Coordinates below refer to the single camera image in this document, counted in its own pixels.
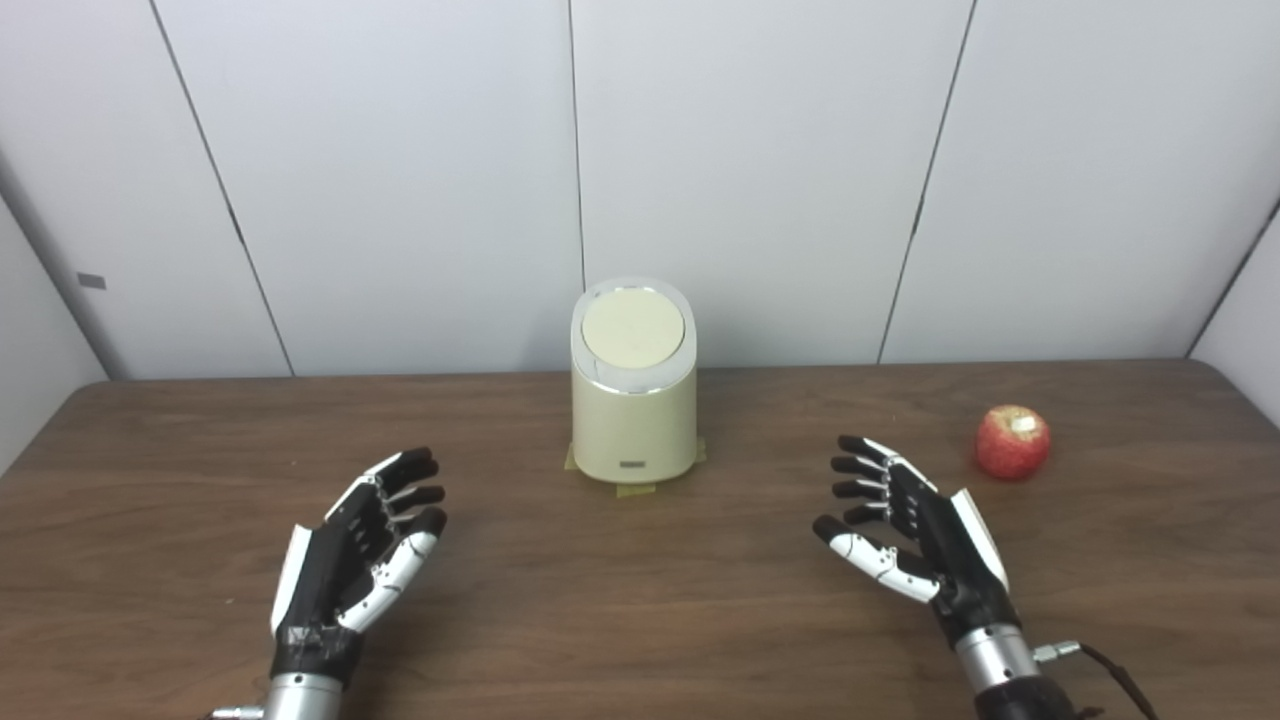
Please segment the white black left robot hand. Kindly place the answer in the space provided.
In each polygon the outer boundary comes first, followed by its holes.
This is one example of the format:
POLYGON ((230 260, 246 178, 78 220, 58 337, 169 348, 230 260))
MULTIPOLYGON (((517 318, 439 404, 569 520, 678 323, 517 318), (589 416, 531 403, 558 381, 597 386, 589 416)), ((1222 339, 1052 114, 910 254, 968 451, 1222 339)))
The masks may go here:
POLYGON ((271 676, 351 684, 366 635, 410 588, 440 539, 445 492, 428 447, 356 477, 316 527, 291 534, 270 614, 271 676))

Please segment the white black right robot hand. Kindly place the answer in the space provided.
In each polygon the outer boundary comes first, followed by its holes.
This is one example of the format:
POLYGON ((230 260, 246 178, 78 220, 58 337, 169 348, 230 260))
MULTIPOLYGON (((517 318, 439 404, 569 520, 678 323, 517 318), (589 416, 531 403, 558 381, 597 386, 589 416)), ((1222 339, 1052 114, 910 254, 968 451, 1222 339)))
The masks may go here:
POLYGON ((814 520, 815 536, 879 584, 931 607, 955 647, 987 626, 1021 626, 1004 560, 970 493, 946 496, 897 451, 840 436, 832 457, 837 498, 859 498, 841 518, 814 520))

